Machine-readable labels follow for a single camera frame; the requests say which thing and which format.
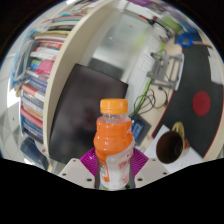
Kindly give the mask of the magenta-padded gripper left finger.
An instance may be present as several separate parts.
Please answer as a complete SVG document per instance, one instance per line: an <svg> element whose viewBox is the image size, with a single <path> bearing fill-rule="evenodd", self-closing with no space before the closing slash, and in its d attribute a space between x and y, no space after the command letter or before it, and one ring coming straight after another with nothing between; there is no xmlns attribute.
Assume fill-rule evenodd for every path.
<svg viewBox="0 0 224 224"><path fill-rule="evenodd" d="M95 149L90 149L80 159L72 158L59 177L84 188L98 189L100 177Z"/></svg>

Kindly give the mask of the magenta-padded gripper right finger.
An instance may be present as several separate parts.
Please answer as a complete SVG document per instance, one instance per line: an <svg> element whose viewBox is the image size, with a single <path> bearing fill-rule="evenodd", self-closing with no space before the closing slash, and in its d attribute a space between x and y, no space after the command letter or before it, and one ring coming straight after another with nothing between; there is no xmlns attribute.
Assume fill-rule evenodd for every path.
<svg viewBox="0 0 224 224"><path fill-rule="evenodd" d="M169 174L169 171L156 158L148 158L138 149L133 149L130 162L129 182L127 189L144 187Z"/></svg>

